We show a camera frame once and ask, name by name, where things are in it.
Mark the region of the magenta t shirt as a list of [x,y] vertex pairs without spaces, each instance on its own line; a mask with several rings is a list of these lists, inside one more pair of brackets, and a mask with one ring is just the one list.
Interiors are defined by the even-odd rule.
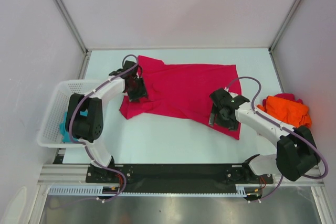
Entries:
[[207,126],[213,105],[210,94],[238,78],[235,65],[167,65],[146,56],[139,56],[138,61],[148,96],[139,102],[123,98],[119,111],[127,120],[151,113]]

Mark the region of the white plastic laundry basket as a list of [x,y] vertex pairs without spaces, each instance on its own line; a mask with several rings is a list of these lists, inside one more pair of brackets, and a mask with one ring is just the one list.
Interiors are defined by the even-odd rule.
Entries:
[[68,80],[58,83],[45,112],[37,143],[48,148],[78,148],[80,144],[64,143],[59,125],[64,122],[69,99],[73,93],[87,94],[99,85],[98,80]]

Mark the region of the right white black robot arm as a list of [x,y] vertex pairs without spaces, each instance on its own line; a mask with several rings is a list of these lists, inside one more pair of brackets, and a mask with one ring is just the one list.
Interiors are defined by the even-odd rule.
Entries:
[[318,165],[321,157],[309,128],[283,123],[252,106],[249,99],[220,88],[210,94],[212,111],[210,126],[237,131],[240,124],[253,129],[259,137],[268,140],[276,153],[256,154],[242,169],[243,179],[254,183],[261,175],[280,174],[295,182]]

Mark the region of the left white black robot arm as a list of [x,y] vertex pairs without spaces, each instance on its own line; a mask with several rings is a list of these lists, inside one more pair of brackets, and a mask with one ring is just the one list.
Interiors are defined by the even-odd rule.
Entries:
[[140,102],[148,96],[142,68],[136,61],[126,58],[122,67],[109,74],[107,80],[93,90],[81,94],[74,93],[69,98],[65,130],[70,142],[82,146],[91,164],[98,167],[98,176],[110,182],[117,173],[112,155],[108,152],[102,138],[104,117],[109,102],[118,95],[126,95],[129,102]]

